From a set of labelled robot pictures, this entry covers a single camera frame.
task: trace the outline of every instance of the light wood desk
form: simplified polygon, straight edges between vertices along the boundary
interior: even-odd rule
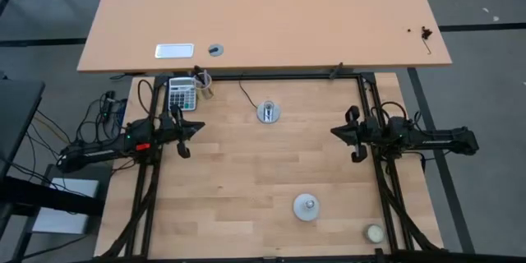
[[[421,39],[421,28],[434,33]],[[194,44],[156,59],[157,44]],[[208,48],[222,44],[224,54]],[[451,60],[427,0],[101,0],[81,72],[420,67]]]
[[[145,116],[137,100],[139,80],[133,80],[124,122]],[[382,100],[403,103],[395,74],[379,73],[376,80]],[[344,124],[349,106],[361,106],[356,81],[244,81],[243,86],[256,104],[266,99],[279,104],[279,121],[259,123],[237,81],[215,82],[214,98],[184,113],[206,126],[188,142],[190,159],[179,157],[175,144],[164,147],[150,258],[373,253],[378,245],[368,243],[362,231],[384,222],[371,156],[352,163],[353,148],[330,133]],[[145,90],[145,102],[148,96]],[[418,157],[396,163],[408,214],[440,246]],[[95,255],[106,251],[126,224],[137,171],[136,166],[112,177]],[[293,214],[293,200],[303,192],[321,203],[315,222]],[[389,252],[387,242],[380,247]]]

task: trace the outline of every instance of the white sticker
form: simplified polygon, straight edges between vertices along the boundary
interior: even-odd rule
[[[191,58],[194,44],[157,44],[155,58]]]

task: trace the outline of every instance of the round grommet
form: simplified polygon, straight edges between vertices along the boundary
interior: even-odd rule
[[[281,108],[271,101],[265,101],[257,106],[256,116],[262,123],[271,124],[277,122],[280,114]]]
[[[220,56],[221,54],[223,54],[223,45],[221,44],[212,44],[211,46],[208,47],[208,53],[212,56],[212,57],[218,57]]]

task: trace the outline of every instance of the calculator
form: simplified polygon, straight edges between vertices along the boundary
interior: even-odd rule
[[[196,109],[196,87],[193,77],[175,77],[169,81],[168,110],[177,104],[182,111]]]

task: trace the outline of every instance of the black floor stripe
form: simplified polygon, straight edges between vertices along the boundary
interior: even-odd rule
[[[85,44],[85,41],[86,41],[86,38],[7,40],[7,41],[0,41],[0,47],[74,45],[74,44]]]
[[[439,25],[441,32],[468,32],[484,30],[522,30],[526,23],[485,24],[485,25]]]
[[[418,77],[418,72],[415,68],[408,68],[409,79],[411,80],[411,85],[413,86],[414,94],[417,97],[418,107],[422,113],[422,119],[427,130],[436,130],[435,122],[431,116],[431,110],[429,109],[429,104],[427,103],[426,95],[424,94],[424,89],[420,78]],[[434,150],[435,162],[438,168],[438,173],[441,177],[442,186],[444,187],[445,198],[448,205],[450,206],[451,216],[453,217],[454,227],[457,230],[457,235],[459,236],[460,246],[462,251],[468,254],[475,253],[475,247],[473,246],[473,241],[469,235],[468,225],[466,224],[466,219],[462,212],[462,206],[460,205],[459,197],[457,192],[454,189],[453,178],[451,177],[450,169],[447,166],[447,161],[442,150]]]
[[[0,15],[8,0],[0,2]],[[486,25],[439,25],[438,28],[444,32],[469,32],[485,30],[523,30],[526,23],[508,24],[486,24]],[[0,47],[28,47],[28,46],[50,46],[50,45],[74,45],[85,44],[86,38],[64,38],[64,39],[28,39],[28,40],[5,40],[0,41]]]
[[[9,3],[9,0],[0,0],[0,16],[2,16],[3,11],[6,10],[6,6]]]

